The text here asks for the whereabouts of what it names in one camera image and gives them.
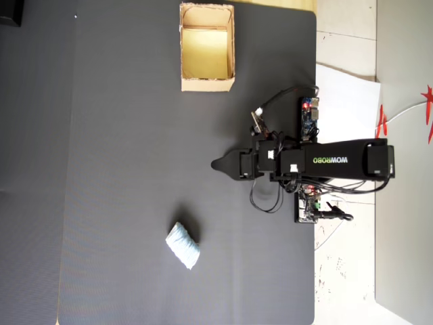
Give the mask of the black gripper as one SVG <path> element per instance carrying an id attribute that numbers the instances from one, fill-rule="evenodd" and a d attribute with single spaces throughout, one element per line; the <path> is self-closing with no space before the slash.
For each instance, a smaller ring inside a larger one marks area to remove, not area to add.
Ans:
<path id="1" fill-rule="evenodd" d="M 275 171 L 276 141 L 256 139 L 249 149 L 231 150 L 211 162 L 215 171 L 234 180 L 254 180 Z"/>

